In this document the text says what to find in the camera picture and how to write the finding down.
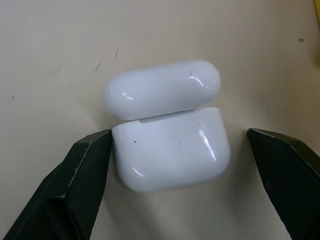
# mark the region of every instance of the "white surface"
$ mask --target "white surface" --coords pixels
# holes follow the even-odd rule
[[[230,145],[218,108],[130,121],[112,129],[117,170],[137,192],[193,185],[219,176]]]
[[[0,238],[75,141],[122,123],[101,101],[112,77],[203,59],[223,80],[209,106],[221,111],[228,168],[144,194],[120,185],[111,164],[92,237],[290,239],[245,132],[287,134],[320,154],[313,0],[2,0],[0,30]]]
[[[115,76],[105,87],[109,113],[137,120],[201,108],[220,90],[221,79],[209,62],[192,60]]]

